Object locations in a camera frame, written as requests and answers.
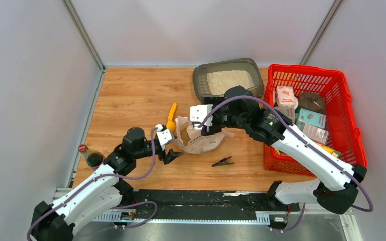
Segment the cola bottle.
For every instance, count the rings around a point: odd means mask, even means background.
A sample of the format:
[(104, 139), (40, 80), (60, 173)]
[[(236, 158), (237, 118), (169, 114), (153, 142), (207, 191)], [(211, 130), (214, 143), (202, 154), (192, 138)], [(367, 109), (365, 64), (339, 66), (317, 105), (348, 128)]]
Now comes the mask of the cola bottle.
[(105, 159), (101, 152), (91, 149), (85, 144), (79, 145), (78, 151), (84, 156), (87, 164), (94, 170), (96, 170)]

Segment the grey pink box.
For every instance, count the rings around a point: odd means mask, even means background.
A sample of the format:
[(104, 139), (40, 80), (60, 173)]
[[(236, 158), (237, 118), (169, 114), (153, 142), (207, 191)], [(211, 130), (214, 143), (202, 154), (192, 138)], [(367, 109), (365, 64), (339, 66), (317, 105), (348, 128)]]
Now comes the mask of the grey pink box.
[(287, 116), (292, 123), (296, 122), (295, 109), (291, 107), (275, 107), (275, 110), (279, 111), (283, 115)]

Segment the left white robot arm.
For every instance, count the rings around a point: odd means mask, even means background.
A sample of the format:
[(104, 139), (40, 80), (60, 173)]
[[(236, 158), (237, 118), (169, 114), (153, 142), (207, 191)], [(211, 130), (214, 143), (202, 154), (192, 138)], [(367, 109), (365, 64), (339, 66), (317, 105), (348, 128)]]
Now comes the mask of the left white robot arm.
[(50, 204), (42, 201), (34, 208), (27, 240), (73, 240), (93, 219), (110, 208), (133, 207), (133, 188), (126, 182), (137, 159), (151, 157), (169, 164), (181, 152), (166, 146), (176, 139), (166, 125), (157, 124), (146, 139), (140, 127), (128, 129), (122, 142), (86, 180)]

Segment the grey litter box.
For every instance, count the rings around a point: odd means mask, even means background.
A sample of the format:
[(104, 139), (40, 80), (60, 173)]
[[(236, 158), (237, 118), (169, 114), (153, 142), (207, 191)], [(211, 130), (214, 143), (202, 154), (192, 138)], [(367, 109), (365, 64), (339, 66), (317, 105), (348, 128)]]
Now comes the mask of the grey litter box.
[(252, 92), (254, 97), (264, 95), (265, 85), (256, 62), (251, 58), (238, 58), (197, 66), (192, 74), (196, 98), (222, 97), (236, 86)]

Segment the red plastic basket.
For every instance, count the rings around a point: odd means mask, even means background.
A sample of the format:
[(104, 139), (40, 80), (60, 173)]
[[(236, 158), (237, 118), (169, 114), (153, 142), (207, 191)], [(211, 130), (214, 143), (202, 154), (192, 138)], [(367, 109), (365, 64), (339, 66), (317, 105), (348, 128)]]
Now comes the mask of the red plastic basket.
[(340, 159), (353, 166), (368, 166), (362, 133), (356, 125), (345, 75), (337, 70), (305, 65), (272, 64), (268, 69), (268, 83), (263, 99), (276, 105), (276, 88), (290, 86), (295, 97), (303, 92), (318, 94), (325, 103), (325, 129), (329, 132), (327, 146), (340, 151)]

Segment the black bag clip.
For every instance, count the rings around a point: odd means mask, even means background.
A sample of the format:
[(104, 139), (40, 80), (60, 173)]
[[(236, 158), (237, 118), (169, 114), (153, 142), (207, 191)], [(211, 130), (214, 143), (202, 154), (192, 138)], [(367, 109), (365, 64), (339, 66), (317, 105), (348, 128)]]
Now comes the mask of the black bag clip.
[(218, 162), (213, 163), (211, 167), (218, 167), (218, 166), (225, 166), (225, 165), (233, 165), (235, 164), (234, 162), (230, 162), (230, 159), (232, 156), (224, 157), (220, 159)]

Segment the teal box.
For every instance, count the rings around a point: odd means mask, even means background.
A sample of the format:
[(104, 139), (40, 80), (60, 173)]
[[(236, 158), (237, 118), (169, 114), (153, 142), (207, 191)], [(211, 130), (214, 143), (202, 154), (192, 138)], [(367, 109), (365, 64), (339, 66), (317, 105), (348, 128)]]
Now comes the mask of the teal box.
[(326, 116), (307, 109), (300, 109), (296, 119), (296, 125), (301, 129), (304, 124), (310, 124), (324, 129), (326, 125)]

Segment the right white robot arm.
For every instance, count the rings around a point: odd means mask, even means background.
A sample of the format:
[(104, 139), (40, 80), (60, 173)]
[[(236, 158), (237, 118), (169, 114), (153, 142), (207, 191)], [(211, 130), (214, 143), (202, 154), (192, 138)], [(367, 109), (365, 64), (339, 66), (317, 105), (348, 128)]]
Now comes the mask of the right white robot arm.
[(252, 139), (292, 157), (315, 175), (311, 181), (274, 182), (266, 203), (280, 210), (293, 203), (318, 204), (334, 214), (355, 208), (359, 193), (369, 199), (362, 185), (367, 169), (350, 165), (329, 154), (308, 138), (291, 120), (241, 86), (229, 89), (223, 97), (205, 97), (190, 108), (193, 127), (204, 136), (223, 128), (244, 130)]

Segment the pink white carton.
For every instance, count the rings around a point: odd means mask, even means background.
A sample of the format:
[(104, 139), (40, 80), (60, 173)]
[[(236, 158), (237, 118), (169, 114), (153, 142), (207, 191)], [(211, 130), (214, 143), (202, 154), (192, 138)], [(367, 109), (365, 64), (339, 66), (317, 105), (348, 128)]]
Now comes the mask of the pink white carton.
[(275, 93), (277, 107), (288, 107), (294, 109), (298, 107), (298, 100), (294, 95), (294, 90), (292, 87), (278, 86)]

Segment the pink cat litter bag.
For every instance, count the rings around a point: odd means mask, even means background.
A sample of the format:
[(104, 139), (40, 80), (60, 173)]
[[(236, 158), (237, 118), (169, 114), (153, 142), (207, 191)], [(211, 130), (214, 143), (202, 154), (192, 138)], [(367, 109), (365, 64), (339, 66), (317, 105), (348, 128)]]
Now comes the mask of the pink cat litter bag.
[(234, 133), (222, 129), (221, 132), (203, 136), (200, 130), (192, 126), (192, 122), (187, 117), (178, 117), (175, 120), (176, 139), (174, 141), (182, 151), (189, 154), (201, 154), (217, 148), (225, 137), (232, 138)]

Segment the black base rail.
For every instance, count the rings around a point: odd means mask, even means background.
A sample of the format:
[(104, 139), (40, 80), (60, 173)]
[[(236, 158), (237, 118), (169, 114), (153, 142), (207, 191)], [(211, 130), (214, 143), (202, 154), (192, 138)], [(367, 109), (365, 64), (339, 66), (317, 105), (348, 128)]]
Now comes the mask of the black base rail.
[(298, 212), (298, 204), (287, 206), (270, 199), (260, 191), (149, 190), (133, 192), (133, 203), (143, 203), (135, 210), (136, 220), (250, 221), (258, 212)]

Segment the yellow plastic scoop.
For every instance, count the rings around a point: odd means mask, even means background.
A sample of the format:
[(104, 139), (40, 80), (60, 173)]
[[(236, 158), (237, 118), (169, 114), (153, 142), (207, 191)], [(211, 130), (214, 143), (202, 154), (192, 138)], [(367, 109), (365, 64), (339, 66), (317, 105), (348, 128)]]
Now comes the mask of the yellow plastic scoop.
[(174, 103), (169, 111), (168, 117), (167, 117), (167, 123), (166, 127), (170, 129), (174, 134), (176, 134), (176, 111), (178, 108), (178, 104)]

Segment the brown round tin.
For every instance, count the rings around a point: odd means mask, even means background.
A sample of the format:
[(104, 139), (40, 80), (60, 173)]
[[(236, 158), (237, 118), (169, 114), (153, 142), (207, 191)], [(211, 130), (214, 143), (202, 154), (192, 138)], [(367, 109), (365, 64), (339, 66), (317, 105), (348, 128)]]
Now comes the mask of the brown round tin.
[(322, 113), (325, 108), (324, 99), (312, 92), (303, 92), (298, 97), (298, 108), (306, 109), (316, 113)]

